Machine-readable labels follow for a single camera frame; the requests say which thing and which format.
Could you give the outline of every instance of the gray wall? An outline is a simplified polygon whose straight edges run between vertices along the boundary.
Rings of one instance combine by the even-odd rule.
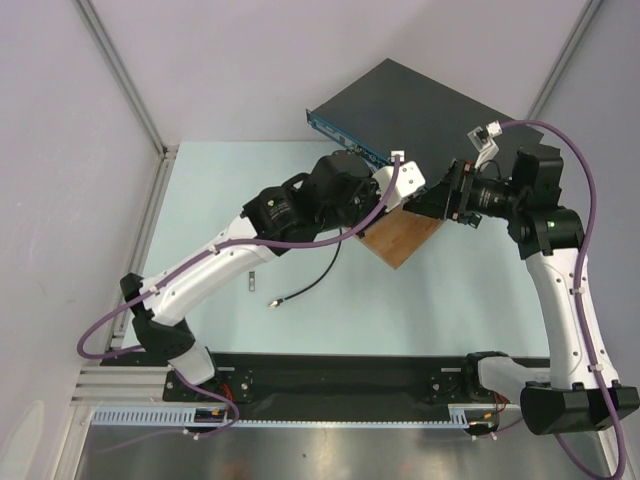
[[[41,480],[83,363],[75,342],[114,305],[158,158],[72,2],[1,10],[0,464],[42,400]]]
[[[590,162],[598,216],[590,249],[592,295],[620,378],[640,387],[640,2],[606,2],[542,119],[564,130]],[[564,203],[588,214],[577,161],[565,155]],[[636,452],[640,412],[625,422]]]

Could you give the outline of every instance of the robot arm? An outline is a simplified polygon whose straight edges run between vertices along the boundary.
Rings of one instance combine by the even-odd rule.
[[[476,163],[456,160],[438,185],[404,208],[473,227],[481,215],[507,220],[508,233],[533,279],[549,341],[550,377],[541,377],[499,352],[481,352],[468,357],[476,386],[520,404],[527,426],[536,434],[607,428],[611,418],[595,371],[602,375],[620,418],[636,410],[640,400],[635,387],[620,384],[604,348],[586,260],[580,288],[574,290],[584,231],[575,211],[558,206],[560,151],[546,145],[521,148],[509,179],[487,179],[480,166],[497,152],[492,137],[500,133],[495,124],[472,131],[469,136],[479,151]],[[582,299],[584,321],[577,312],[576,295]],[[587,330],[595,352],[588,351]]]
[[[312,242],[321,232],[351,228],[380,203],[380,190],[386,191],[392,170],[385,167],[374,174],[362,158],[346,151],[322,157],[311,174],[299,174],[281,186],[263,190],[244,205],[227,229],[178,265],[154,277],[125,276],[120,286],[127,301],[143,292],[153,293],[131,308],[140,344],[171,363],[194,385],[214,378],[216,367],[206,347],[189,330],[186,314],[238,275],[288,251],[260,245],[218,251],[216,245],[254,238]],[[395,207],[422,185],[419,169],[414,162],[407,162],[387,208]]]
[[[228,228],[172,268],[144,279],[129,274],[120,282],[125,298],[130,300],[140,292],[153,291],[155,285],[181,265],[211,252],[132,308],[133,328],[140,344],[147,352],[170,362],[194,385],[213,378],[216,370],[205,346],[189,330],[187,312],[238,275],[276,258],[271,249],[259,245],[239,245],[216,253],[215,244],[257,236],[249,218],[238,216]]]

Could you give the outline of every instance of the wooden block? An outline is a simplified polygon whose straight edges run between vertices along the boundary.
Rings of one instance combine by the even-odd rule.
[[[396,269],[426,242],[442,223],[442,220],[416,215],[398,207],[367,228],[360,242],[387,265]]]

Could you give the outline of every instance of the white cable tie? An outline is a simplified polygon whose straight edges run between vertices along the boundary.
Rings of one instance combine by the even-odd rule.
[[[491,122],[487,125],[487,133],[491,138],[502,135],[502,127],[500,126],[500,122]]]
[[[393,158],[394,162],[396,160],[398,160],[400,163],[403,163],[404,162],[404,150],[392,150],[391,151],[391,158]]]

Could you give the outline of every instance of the light blue table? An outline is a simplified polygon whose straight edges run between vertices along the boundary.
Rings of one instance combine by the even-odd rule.
[[[264,187],[310,171],[335,149],[330,142],[183,143],[144,275],[180,261]],[[395,271],[350,239],[320,285],[267,307],[315,280],[334,248],[291,251],[263,265],[255,292],[241,275],[189,313],[191,329],[214,352],[549,355],[533,282],[501,220],[485,218],[478,230],[447,223]],[[137,343],[131,330],[125,346]]]

